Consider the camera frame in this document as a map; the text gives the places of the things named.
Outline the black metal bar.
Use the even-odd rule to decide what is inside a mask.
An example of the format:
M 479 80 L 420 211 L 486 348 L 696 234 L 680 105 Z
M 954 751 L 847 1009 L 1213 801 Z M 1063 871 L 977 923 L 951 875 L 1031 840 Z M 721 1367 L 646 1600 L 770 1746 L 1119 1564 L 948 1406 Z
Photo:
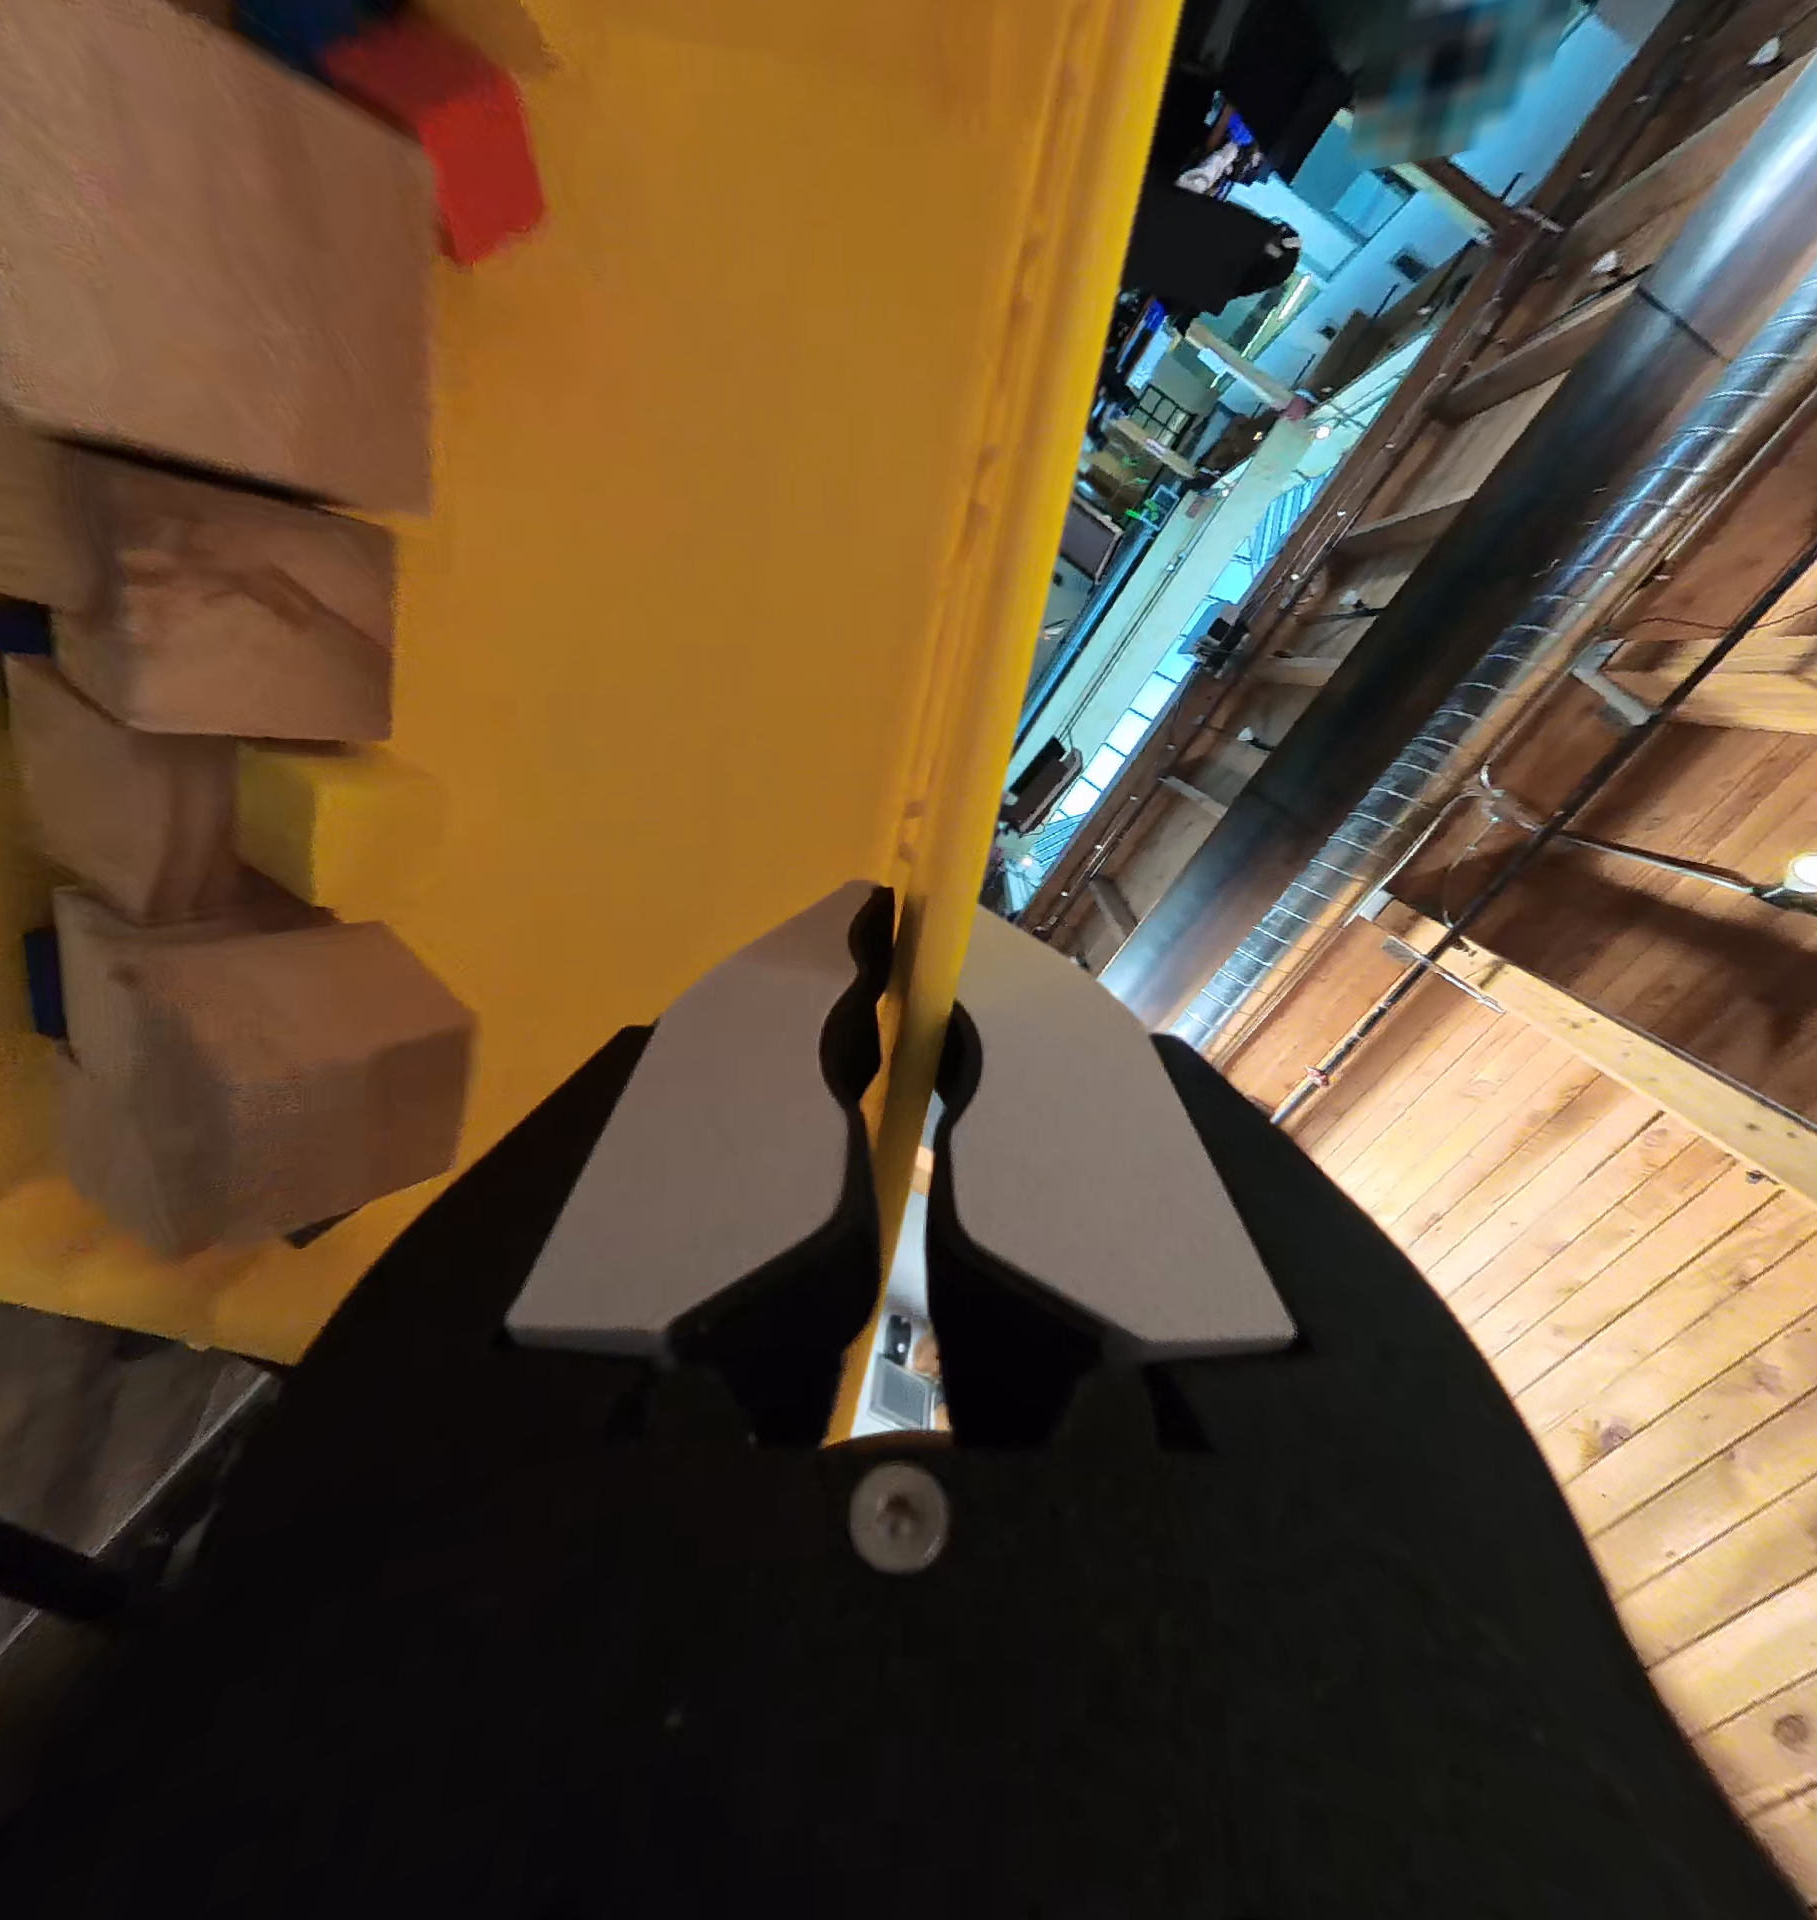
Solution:
M 122 1622 L 129 1574 L 0 1515 L 0 1594 L 81 1623 Z

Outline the pile of wooden cubes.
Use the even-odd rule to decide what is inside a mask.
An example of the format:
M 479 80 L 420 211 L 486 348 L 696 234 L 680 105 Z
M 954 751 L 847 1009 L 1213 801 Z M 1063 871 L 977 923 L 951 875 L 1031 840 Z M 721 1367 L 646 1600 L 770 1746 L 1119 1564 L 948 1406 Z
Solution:
M 471 1011 L 245 859 L 388 770 L 430 510 L 430 163 L 175 4 L 0 4 L 0 836 L 55 871 L 81 1199 L 179 1263 L 450 1168 Z

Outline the silver ventilation duct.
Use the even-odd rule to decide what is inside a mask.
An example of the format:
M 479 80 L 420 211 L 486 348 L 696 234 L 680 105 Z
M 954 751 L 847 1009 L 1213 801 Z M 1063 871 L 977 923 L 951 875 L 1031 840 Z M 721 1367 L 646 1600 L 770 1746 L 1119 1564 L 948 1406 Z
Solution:
M 1237 792 L 1100 985 L 1207 1043 L 1817 386 L 1817 53 Z

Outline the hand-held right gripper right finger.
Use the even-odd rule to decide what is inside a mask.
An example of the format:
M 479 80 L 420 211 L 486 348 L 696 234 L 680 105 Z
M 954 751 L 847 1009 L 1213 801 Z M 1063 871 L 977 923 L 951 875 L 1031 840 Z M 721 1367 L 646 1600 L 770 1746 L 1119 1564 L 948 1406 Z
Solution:
M 1146 1363 L 1295 1339 L 1149 1029 L 1025 928 L 977 913 L 937 1072 L 927 1295 L 1031 1306 Z

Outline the yellow plastic bin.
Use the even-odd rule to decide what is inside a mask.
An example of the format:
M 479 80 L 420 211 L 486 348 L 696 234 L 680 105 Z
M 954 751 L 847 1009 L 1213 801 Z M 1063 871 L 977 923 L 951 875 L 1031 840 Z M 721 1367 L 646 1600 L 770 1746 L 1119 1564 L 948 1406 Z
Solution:
M 534 237 L 432 260 L 401 788 L 319 851 L 479 1016 L 458 1171 L 875 880 L 885 1212 L 967 950 L 1178 4 L 477 4 Z

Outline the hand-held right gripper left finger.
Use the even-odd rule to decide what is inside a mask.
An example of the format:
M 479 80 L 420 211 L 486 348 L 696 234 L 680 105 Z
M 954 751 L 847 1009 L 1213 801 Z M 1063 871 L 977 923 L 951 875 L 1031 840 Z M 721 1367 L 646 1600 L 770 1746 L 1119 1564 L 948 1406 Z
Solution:
M 510 1306 L 519 1346 L 661 1357 L 875 1199 L 861 1102 L 892 947 L 895 892 L 841 884 L 667 1003 Z

